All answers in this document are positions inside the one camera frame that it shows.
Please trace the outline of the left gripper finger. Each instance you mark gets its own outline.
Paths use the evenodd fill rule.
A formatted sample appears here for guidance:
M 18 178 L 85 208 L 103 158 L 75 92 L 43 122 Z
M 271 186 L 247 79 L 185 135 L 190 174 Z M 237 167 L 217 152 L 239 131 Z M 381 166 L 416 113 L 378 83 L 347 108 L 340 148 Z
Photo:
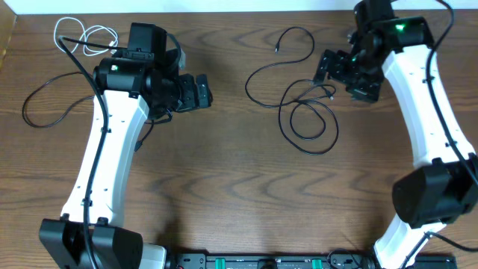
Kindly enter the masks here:
M 197 87 L 191 74 L 179 76 L 181 86 L 181 102 L 178 112 L 188 112 L 199 108 L 197 101 Z
M 196 77 L 196 84 L 198 90 L 198 106 L 199 108 L 209 108 L 213 102 L 211 89 L 208 85 L 208 79 L 205 74 Z

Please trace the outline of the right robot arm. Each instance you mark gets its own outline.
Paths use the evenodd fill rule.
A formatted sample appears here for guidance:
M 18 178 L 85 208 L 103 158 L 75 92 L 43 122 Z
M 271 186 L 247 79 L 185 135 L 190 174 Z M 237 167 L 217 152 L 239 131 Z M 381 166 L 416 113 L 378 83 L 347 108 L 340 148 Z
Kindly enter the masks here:
M 432 237 L 477 204 L 477 154 L 441 82 L 435 39 L 421 16 L 399 18 L 389 1 L 354 7 L 349 52 L 322 54 L 314 82 L 333 79 L 356 99 L 376 102 L 387 81 L 412 145 L 414 170 L 393 186 L 395 215 L 373 246 L 380 268 L 407 268 Z

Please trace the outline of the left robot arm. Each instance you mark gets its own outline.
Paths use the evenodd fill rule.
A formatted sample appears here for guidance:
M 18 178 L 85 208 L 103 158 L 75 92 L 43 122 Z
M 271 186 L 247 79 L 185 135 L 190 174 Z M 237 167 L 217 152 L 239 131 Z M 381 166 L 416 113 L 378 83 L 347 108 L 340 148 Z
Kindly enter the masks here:
M 116 48 L 85 78 L 92 87 L 93 121 L 74 188 L 57 220 L 44 219 L 39 239 L 60 268 L 165 268 L 167 252 L 124 228 L 124 202 L 134 153 L 145 125 L 174 113 L 211 106 L 205 75 L 184 73 L 172 35 L 134 22 L 125 48 Z

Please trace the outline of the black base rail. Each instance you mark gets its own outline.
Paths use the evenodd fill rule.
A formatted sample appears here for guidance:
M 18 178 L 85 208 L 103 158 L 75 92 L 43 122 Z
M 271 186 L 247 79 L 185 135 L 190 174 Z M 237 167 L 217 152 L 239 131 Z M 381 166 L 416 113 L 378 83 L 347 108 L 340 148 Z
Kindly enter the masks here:
M 378 268 L 371 258 L 357 254 L 330 256 L 213 256 L 179 253 L 167 259 L 166 269 L 330 269 Z

